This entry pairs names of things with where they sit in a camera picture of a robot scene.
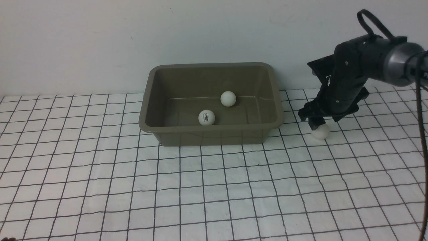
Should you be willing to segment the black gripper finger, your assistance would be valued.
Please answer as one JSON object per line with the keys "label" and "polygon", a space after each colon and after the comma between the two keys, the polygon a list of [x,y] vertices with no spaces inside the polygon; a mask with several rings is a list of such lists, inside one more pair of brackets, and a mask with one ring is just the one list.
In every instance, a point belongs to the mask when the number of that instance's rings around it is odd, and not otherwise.
{"label": "black gripper finger", "polygon": [[322,116],[312,116],[308,118],[308,124],[311,130],[317,130],[322,125],[325,125],[325,120]]}

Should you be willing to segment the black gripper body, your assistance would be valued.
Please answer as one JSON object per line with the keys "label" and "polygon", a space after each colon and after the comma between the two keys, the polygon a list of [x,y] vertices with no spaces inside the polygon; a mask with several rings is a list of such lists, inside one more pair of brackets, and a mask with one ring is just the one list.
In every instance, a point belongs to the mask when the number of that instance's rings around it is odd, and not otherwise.
{"label": "black gripper body", "polygon": [[330,83],[322,84],[317,97],[306,103],[298,116],[302,121],[310,118],[332,117],[342,119],[358,110],[358,102],[368,96],[364,85],[368,77],[333,72]]}

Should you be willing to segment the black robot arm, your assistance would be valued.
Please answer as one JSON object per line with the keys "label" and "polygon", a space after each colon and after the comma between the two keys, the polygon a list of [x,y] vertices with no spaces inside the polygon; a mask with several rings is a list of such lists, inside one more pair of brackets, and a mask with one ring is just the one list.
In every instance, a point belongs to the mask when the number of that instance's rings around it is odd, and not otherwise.
{"label": "black robot arm", "polygon": [[308,63],[321,82],[321,88],[310,102],[298,111],[301,121],[312,130],[331,117],[338,122],[359,110],[358,102],[369,96],[368,79],[396,87],[417,81],[427,87],[427,51],[405,36],[394,36],[368,10],[357,14],[366,35],[336,46],[334,53]]}

